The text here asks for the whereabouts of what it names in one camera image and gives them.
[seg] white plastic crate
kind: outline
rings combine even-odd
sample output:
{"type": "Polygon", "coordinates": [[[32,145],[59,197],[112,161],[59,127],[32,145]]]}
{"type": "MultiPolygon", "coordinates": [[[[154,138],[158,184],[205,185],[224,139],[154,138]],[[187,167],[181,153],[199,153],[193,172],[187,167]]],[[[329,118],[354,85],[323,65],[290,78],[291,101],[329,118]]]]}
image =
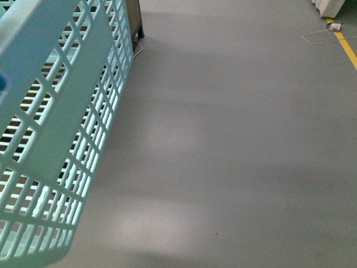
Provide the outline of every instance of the white plastic crate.
{"type": "Polygon", "coordinates": [[[0,1],[0,267],[72,243],[133,60],[124,0],[0,1]]]}

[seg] white cabinet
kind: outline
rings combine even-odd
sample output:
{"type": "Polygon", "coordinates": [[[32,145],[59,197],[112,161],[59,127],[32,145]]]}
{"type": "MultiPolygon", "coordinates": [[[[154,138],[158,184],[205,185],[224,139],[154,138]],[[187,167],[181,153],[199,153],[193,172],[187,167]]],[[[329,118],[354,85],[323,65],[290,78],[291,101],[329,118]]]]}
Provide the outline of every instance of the white cabinet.
{"type": "Polygon", "coordinates": [[[312,0],[319,9],[321,17],[336,17],[345,0],[312,0]]]}

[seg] floor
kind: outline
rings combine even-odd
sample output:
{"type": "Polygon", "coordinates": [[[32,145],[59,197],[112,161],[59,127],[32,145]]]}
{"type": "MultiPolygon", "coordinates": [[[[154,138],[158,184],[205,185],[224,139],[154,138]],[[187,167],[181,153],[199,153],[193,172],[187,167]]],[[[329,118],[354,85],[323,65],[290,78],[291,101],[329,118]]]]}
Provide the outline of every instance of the floor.
{"type": "Polygon", "coordinates": [[[357,72],[301,39],[326,25],[311,1],[141,6],[144,51],[51,268],[356,268],[357,72]]]}

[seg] white cable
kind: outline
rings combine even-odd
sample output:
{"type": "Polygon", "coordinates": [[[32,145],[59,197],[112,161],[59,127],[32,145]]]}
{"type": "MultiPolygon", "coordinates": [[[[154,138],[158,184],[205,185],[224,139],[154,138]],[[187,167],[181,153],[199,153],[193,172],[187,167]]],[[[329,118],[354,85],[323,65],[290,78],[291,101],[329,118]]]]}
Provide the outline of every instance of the white cable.
{"type": "Polygon", "coordinates": [[[136,43],[136,42],[133,42],[133,43],[140,47],[140,50],[138,52],[136,52],[136,54],[134,55],[134,59],[135,59],[136,56],[139,55],[144,50],[144,48],[139,43],[136,43]]]}
{"type": "Polygon", "coordinates": [[[338,42],[340,40],[346,40],[346,39],[355,39],[357,38],[357,36],[350,36],[350,37],[346,37],[346,38],[341,38],[341,39],[336,39],[334,41],[330,41],[330,42],[324,42],[324,43],[312,43],[312,42],[309,42],[305,39],[305,36],[308,36],[308,35],[313,35],[313,34],[317,34],[318,32],[324,32],[324,31],[328,31],[329,29],[324,29],[324,30],[321,30],[321,31],[316,31],[316,32],[311,32],[311,33],[308,33],[306,35],[303,35],[302,38],[305,42],[311,44],[311,45],[327,45],[327,44],[331,44],[331,43],[334,43],[334,42],[338,42]]]}

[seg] yellow floor line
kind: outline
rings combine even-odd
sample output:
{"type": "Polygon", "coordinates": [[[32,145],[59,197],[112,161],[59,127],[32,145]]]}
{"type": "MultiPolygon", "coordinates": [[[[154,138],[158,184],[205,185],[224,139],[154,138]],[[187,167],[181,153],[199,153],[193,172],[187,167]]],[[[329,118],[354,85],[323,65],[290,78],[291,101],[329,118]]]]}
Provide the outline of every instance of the yellow floor line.
{"type": "MultiPolygon", "coordinates": [[[[334,21],[332,18],[327,18],[326,20],[328,23],[334,21]]],[[[355,69],[357,70],[357,56],[356,56],[356,54],[353,52],[353,50],[350,47],[350,45],[348,44],[347,40],[344,39],[344,35],[341,32],[335,32],[335,35],[336,35],[337,39],[343,39],[343,40],[340,40],[340,44],[346,51],[346,54],[348,55],[348,57],[352,61],[352,64],[355,66],[355,69]]]]}

